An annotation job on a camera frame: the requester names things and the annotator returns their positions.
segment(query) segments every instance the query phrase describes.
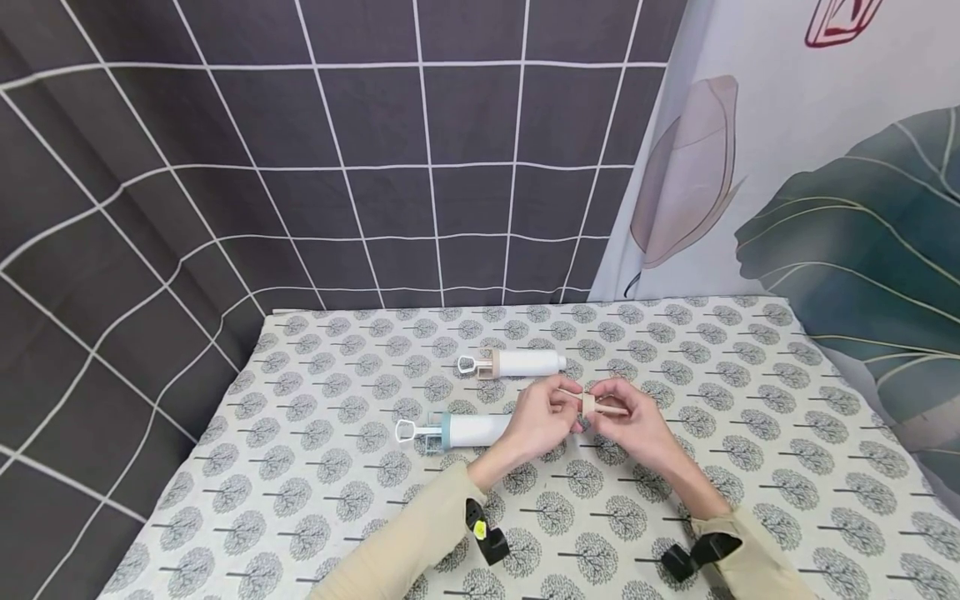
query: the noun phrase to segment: gray grid curtain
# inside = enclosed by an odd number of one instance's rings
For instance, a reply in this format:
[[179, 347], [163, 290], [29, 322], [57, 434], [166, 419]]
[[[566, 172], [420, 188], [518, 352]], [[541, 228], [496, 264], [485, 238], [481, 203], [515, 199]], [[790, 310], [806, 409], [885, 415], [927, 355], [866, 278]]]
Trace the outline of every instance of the gray grid curtain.
[[683, 10], [0, 5], [0, 596], [99, 592], [272, 309], [585, 300]]

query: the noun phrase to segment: red logo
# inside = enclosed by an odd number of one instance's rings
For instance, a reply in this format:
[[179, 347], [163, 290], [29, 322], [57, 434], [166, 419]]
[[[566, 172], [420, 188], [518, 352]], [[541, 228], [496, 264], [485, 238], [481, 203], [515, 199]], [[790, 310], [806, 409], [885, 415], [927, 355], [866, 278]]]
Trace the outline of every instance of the red logo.
[[806, 45], [826, 48], [859, 36], [883, 0], [820, 0], [806, 30]]

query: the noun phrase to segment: black strap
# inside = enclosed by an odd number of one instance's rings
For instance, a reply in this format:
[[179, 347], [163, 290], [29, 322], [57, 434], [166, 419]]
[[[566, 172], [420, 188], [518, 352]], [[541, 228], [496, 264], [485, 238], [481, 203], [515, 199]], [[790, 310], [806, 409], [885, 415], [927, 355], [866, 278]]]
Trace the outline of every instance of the black strap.
[[499, 527], [489, 527], [483, 507], [473, 498], [467, 498], [467, 528], [477, 540], [487, 564], [493, 566], [510, 554], [510, 544]]
[[660, 563], [677, 581], [693, 576], [704, 564], [716, 563], [730, 556], [743, 545], [743, 541], [723, 533], [711, 533], [700, 537], [690, 552], [673, 544], [660, 557]]

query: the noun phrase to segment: patterned tablecloth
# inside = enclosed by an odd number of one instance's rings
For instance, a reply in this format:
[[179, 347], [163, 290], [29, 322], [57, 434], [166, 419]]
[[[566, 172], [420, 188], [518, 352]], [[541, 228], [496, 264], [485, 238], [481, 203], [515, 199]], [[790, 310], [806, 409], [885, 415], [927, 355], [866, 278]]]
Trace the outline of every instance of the patterned tablecloth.
[[[104, 596], [304, 596], [436, 471], [475, 456], [398, 446], [397, 419], [513, 409], [529, 381], [453, 369], [480, 347], [557, 348], [585, 385], [633, 381], [818, 595], [960, 597], [956, 519], [786, 300], [757, 297], [268, 317]], [[487, 567], [465, 538], [409, 598], [730, 597], [715, 572], [678, 584], [654, 561], [688, 544], [684, 509], [589, 431], [512, 472], [487, 510], [512, 554]]]

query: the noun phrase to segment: blue end cap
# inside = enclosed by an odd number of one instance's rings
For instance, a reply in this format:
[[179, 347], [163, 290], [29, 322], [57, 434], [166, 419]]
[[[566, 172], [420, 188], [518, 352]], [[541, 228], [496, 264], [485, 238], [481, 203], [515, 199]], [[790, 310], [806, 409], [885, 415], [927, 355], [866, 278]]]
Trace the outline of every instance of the blue end cap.
[[450, 449], [450, 414], [444, 413], [440, 419], [440, 440], [444, 452]]

